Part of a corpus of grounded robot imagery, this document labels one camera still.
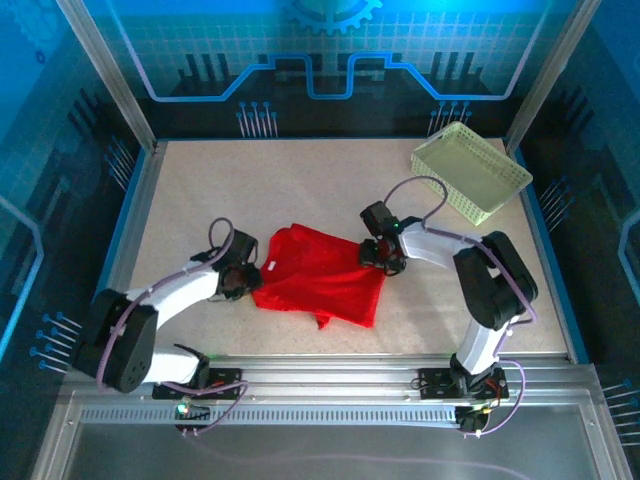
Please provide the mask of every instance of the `blue wall panel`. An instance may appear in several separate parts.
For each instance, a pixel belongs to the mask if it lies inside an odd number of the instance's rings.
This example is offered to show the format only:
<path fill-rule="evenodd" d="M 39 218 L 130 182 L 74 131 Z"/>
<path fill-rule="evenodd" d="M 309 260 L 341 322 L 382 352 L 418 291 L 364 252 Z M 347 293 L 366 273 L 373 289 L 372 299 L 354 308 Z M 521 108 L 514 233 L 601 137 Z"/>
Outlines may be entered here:
<path fill-rule="evenodd" d="M 0 403 L 22 412 L 0 422 L 0 477 L 13 479 L 29 477 L 66 368 L 50 348 L 73 344 L 45 315 L 82 323 L 140 146 L 55 2 L 0 7 Z M 41 264 L 18 217 L 36 224 Z"/>
<path fill-rule="evenodd" d="M 607 383 L 640 378 L 639 15 L 640 2 L 602 3 L 522 145 Z"/>
<path fill-rule="evenodd" d="M 152 128 L 177 138 L 273 136 L 251 102 L 279 136 L 424 136 L 441 109 L 503 135 L 573 5 L 89 2 Z"/>

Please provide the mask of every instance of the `light green basket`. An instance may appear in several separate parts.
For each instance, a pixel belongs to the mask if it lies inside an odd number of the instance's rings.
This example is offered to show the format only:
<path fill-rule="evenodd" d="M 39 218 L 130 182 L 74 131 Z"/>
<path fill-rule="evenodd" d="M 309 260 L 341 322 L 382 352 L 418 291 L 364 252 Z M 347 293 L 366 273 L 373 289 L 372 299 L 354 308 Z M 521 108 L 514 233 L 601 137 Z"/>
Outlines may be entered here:
<path fill-rule="evenodd" d="M 442 180 L 449 192 L 447 203 L 474 225 L 480 225 L 526 187 L 533 177 L 460 122 L 453 122 L 411 155 L 415 175 Z M 442 188 L 425 180 L 442 195 Z"/>

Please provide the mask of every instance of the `red cloth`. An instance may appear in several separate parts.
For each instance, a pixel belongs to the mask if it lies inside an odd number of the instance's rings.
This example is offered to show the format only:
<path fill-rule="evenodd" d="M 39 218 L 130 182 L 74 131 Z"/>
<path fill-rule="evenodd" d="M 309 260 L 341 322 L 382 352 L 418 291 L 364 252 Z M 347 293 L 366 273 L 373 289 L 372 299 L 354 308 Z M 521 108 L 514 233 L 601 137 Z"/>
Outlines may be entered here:
<path fill-rule="evenodd" d="M 252 292 L 256 305 L 312 313 L 319 328 L 333 317 L 373 328 L 385 275 L 358 265 L 358 249 L 295 223 L 279 230 L 261 270 L 264 287 Z"/>

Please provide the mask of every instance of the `table surface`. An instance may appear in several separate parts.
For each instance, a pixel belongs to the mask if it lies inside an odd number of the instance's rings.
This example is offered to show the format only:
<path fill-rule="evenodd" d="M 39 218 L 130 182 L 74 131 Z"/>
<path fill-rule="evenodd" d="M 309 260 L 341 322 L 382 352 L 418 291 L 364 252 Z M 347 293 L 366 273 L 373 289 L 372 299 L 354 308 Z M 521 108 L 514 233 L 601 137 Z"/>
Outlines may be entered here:
<path fill-rule="evenodd" d="M 361 242 L 368 232 L 359 213 L 411 176 L 411 152 L 420 139 L 248 140 L 170 142 L 154 193 L 131 285 L 172 273 L 208 248 L 207 229 L 218 216 L 260 241 L 258 265 L 280 228 L 301 223 Z M 502 148 L 502 142 L 492 140 Z M 420 216 L 439 197 L 411 182 L 389 202 L 400 218 Z M 479 227 L 449 205 L 433 226 L 480 235 L 505 232 L 533 278 L 539 321 L 516 329 L 505 353 L 558 353 L 567 348 L 531 230 L 519 198 Z M 158 331 L 158 345 L 186 344 L 208 354 L 450 354 L 470 322 L 453 271 L 427 262 L 385 280 L 368 330 L 333 319 L 318 330 L 305 313 L 259 310 L 250 296 L 235 303 L 200 302 Z"/>

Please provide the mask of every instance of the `robotic arm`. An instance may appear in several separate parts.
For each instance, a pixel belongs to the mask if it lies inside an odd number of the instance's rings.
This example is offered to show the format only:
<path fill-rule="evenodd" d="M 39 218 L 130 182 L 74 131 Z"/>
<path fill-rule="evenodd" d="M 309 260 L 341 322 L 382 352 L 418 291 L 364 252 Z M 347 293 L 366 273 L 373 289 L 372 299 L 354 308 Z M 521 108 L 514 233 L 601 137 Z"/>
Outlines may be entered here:
<path fill-rule="evenodd" d="M 135 390 L 143 383 L 174 382 L 188 388 L 206 386 L 209 359 L 190 348 L 175 345 L 155 348 L 156 331 L 180 312 L 205 299 L 234 301 L 262 285 L 260 271 L 249 257 L 257 246 L 255 238 L 234 230 L 227 252 L 211 268 L 185 274 L 157 288 L 137 305 L 114 343 L 106 363 L 103 382 L 123 393 Z M 184 272 L 213 258 L 216 249 L 191 257 Z M 96 377 L 105 347 L 124 310 L 149 289 L 119 293 L 100 292 L 89 312 L 71 356 L 71 365 L 91 377 Z"/>
<path fill-rule="evenodd" d="M 450 378 L 458 398 L 469 397 L 496 374 L 498 350 L 525 306 L 484 249 L 502 264 L 528 302 L 538 289 L 509 238 L 493 232 L 483 238 L 423 228 L 422 219 L 399 221 L 383 202 L 367 207 L 360 217 L 374 237 L 360 245 L 361 265 L 382 268 L 389 276 L 404 271 L 407 259 L 419 259 L 455 270 L 472 320 L 450 361 Z"/>

